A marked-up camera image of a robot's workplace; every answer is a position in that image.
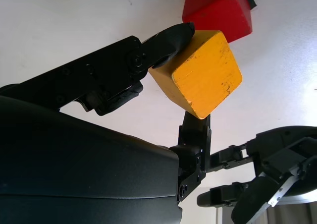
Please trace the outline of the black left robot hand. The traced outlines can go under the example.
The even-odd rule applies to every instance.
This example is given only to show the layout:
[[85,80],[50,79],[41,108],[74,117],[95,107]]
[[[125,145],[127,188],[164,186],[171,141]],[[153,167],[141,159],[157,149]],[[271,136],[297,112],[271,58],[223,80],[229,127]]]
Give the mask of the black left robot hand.
[[253,163],[256,177],[210,189],[200,207],[230,207],[235,224],[250,224],[266,209],[317,189],[317,129],[286,126],[262,132],[243,145],[210,156],[207,172]]

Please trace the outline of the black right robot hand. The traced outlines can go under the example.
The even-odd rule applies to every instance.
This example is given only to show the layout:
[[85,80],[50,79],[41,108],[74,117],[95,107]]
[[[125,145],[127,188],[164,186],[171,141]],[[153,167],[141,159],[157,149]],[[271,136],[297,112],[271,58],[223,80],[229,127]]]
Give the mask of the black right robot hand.
[[190,113],[172,148],[61,113],[70,102],[108,114],[138,96],[141,79],[189,45],[193,23],[141,43],[130,36],[0,90],[3,224],[178,224],[209,168],[210,119]]

